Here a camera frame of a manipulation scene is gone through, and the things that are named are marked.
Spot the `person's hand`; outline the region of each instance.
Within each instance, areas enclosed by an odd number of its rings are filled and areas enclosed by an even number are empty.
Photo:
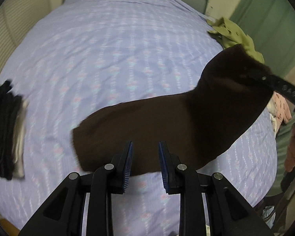
[[[295,126],[292,128],[292,137],[287,149],[284,167],[287,172],[291,172],[295,167]]]

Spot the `metal pin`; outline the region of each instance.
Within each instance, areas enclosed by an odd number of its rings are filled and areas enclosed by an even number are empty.
[[[178,168],[179,170],[186,170],[186,169],[187,169],[187,166],[186,166],[185,164],[179,164],[179,165],[177,166],[177,168]]]
[[[221,180],[223,178],[223,175],[221,173],[217,172],[217,173],[214,173],[214,178],[217,180]]]
[[[112,170],[112,169],[113,169],[113,164],[108,163],[108,164],[105,165],[104,168],[105,168],[106,170]]]
[[[71,180],[75,180],[75,179],[77,179],[78,178],[78,174],[77,173],[71,173],[70,175],[69,175],[69,179],[71,179]]]

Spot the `black folded clothes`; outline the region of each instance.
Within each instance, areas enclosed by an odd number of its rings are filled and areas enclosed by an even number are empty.
[[[22,107],[22,97],[14,96],[11,81],[0,86],[0,177],[11,180],[15,164],[13,162],[13,133],[16,119]]]

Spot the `wooden floor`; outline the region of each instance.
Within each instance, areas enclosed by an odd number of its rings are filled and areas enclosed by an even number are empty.
[[[17,229],[9,221],[7,221],[6,219],[0,219],[0,224],[9,236],[18,236],[20,230]]]

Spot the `clothing pile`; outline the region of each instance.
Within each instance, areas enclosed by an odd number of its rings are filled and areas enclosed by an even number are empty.
[[[215,22],[207,20],[207,23],[213,28],[213,30],[208,31],[208,34],[216,39],[224,49],[233,47],[236,44],[242,44],[249,56],[262,64],[265,63],[263,55],[255,50],[252,38],[245,34],[233,21],[222,17]],[[270,112],[273,133],[276,136],[282,122],[287,124],[292,119],[292,115],[286,99],[277,92],[274,92],[267,108]]]
[[[23,143],[27,102],[14,96],[11,81],[0,86],[0,177],[24,177]]]

